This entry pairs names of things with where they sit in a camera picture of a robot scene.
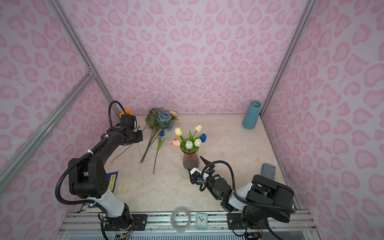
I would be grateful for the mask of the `red glass vase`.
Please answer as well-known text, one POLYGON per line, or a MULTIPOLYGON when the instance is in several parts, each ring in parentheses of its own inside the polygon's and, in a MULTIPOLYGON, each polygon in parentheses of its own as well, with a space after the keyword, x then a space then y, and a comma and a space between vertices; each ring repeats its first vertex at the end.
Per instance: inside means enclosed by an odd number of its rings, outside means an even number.
POLYGON ((198 152, 188 153, 183 151, 183 167, 186 170, 191 170, 193 168, 198 168, 200 165, 200 159, 198 156, 198 152))

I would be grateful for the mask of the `yellow tulip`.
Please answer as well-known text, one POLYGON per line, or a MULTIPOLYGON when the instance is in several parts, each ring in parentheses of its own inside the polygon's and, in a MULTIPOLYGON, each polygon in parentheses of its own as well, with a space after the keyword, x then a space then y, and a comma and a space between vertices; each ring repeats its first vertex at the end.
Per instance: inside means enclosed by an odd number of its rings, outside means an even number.
POLYGON ((177 137, 179 137, 181 139, 181 143, 185 144, 186 143, 186 140, 185 138, 183 137, 183 132, 180 128, 175 128, 175 134, 177 137))

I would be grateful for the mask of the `large white tulip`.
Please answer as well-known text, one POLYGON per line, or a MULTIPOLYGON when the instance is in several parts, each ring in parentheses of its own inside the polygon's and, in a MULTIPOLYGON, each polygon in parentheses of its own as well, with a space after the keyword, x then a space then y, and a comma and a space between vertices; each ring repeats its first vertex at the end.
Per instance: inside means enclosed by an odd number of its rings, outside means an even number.
POLYGON ((195 146, 193 142, 188 141, 185 143, 185 145, 182 147, 182 151, 184 151, 187 154, 196 153, 199 150, 199 147, 195 146))

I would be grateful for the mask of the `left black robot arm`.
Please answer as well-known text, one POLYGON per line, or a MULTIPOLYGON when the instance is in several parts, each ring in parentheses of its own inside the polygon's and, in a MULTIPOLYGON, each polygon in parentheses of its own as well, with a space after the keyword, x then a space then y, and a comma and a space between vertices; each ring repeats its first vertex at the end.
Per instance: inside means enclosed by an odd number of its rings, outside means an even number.
POLYGON ((102 211, 100 225, 104 239, 108 239, 105 232, 107 224, 122 231, 134 228, 128 205, 119 201, 109 188, 105 163, 118 146, 142 140, 143 132, 138 130, 136 117, 122 108, 120 121, 116 125, 110 124, 95 147, 80 158, 70 160, 55 187, 56 199, 61 204, 89 204, 102 211))

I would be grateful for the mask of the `pink tulip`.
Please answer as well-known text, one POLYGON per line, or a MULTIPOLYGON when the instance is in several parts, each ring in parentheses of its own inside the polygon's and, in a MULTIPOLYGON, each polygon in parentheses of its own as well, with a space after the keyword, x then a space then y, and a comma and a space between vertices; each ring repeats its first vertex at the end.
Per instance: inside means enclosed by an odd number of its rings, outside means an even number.
POLYGON ((173 147, 178 147, 180 148, 182 151, 184 151, 186 148, 185 148, 185 143, 179 141, 179 140, 174 140, 171 142, 171 145, 173 147))

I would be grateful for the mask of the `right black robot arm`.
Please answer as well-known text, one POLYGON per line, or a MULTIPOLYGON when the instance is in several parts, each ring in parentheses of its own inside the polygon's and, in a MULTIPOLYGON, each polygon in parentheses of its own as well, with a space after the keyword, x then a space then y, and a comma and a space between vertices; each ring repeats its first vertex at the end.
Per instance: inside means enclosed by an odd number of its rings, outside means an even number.
POLYGON ((234 171, 229 163, 201 159, 205 164, 203 170, 192 167, 187 169, 191 184, 199 186, 200 192, 208 190, 229 214, 241 210, 240 218, 232 224, 233 226, 240 225, 245 230, 265 227, 275 238, 281 239, 270 227, 268 219, 273 218, 282 223, 290 222, 291 215, 296 212, 293 206, 294 190, 270 179, 270 173, 266 170, 262 170, 261 175, 253 176, 252 181, 245 187, 237 189, 234 171), (215 173, 217 164, 228 167, 231 184, 215 173))

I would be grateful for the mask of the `teal cylindrical vase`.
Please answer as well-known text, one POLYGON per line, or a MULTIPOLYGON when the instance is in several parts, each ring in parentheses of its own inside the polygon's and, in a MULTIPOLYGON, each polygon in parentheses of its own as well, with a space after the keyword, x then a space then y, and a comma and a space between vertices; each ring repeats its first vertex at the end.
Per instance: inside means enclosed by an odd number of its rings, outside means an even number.
POLYGON ((258 101, 252 101, 248 106, 242 126, 247 130, 252 130, 256 127, 257 121, 260 116, 262 104, 258 101))

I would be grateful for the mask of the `orange flower stem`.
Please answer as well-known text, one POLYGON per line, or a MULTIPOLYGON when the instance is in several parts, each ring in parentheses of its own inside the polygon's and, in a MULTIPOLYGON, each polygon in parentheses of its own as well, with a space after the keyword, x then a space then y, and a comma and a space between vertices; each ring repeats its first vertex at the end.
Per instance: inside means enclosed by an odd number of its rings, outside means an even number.
MULTIPOLYGON (((121 112, 120 114, 120 117, 122 115, 132 115, 133 112, 131 110, 124 110, 123 112, 121 112)), ((139 130, 140 129, 140 126, 137 126, 137 123, 136 123, 136 130, 139 130)), ((116 159, 118 159, 122 154, 124 154, 130 147, 132 146, 132 144, 128 145, 119 155, 117 155, 114 159, 111 160, 111 162, 115 161, 116 159)))

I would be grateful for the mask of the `small blue tulip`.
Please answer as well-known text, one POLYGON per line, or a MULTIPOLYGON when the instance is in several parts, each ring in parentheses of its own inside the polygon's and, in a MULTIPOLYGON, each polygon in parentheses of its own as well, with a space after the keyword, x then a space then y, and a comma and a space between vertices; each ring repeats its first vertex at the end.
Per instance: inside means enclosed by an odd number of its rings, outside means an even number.
POLYGON ((160 131, 160 134, 158 136, 158 144, 157 144, 157 151, 156 151, 156 156, 155 156, 155 161, 154 161, 154 167, 153 167, 153 175, 155 174, 155 170, 156 170, 156 163, 157 163, 157 158, 158 158, 158 154, 159 154, 159 151, 164 143, 164 137, 165 135, 165 132, 164 130, 161 130, 160 131))

